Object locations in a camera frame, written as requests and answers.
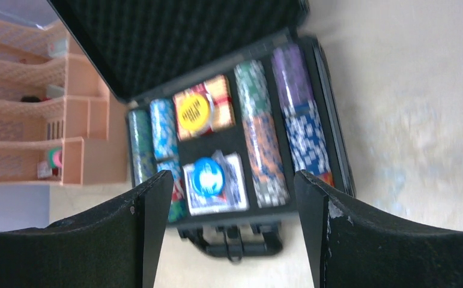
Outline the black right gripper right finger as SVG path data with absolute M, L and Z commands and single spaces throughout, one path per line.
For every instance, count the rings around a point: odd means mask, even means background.
M 463 232 L 386 213 L 304 170 L 294 187 L 315 287 L 463 287 Z

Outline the blue round dealer button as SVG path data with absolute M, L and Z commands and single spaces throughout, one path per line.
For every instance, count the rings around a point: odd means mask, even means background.
M 212 158 L 204 157 L 194 163 L 192 187 L 202 197 L 214 197 L 222 193 L 225 174 L 221 165 Z

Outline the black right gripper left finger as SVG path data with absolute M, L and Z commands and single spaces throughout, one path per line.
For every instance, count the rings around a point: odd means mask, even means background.
M 173 184 L 162 171 L 45 228 L 0 232 L 0 287 L 153 287 Z

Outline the black poker chip case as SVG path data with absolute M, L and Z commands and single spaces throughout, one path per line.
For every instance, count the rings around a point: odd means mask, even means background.
M 133 185 L 169 170 L 169 225 L 232 262 L 282 250 L 306 170 L 355 196 L 307 1 L 51 1 L 127 114 Z

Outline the blue playing card deck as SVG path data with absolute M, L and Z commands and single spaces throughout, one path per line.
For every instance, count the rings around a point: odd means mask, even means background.
M 190 215 L 196 216 L 248 210 L 249 201 L 247 199 L 241 158 L 237 153 L 224 156 L 226 160 L 233 166 L 235 175 L 237 177 L 237 184 L 234 191 L 234 201 L 228 201 L 223 191 L 220 195 L 214 197 L 202 197 L 198 195 L 192 187 L 192 173 L 194 170 L 194 163 L 186 164 L 183 166 L 183 172 Z

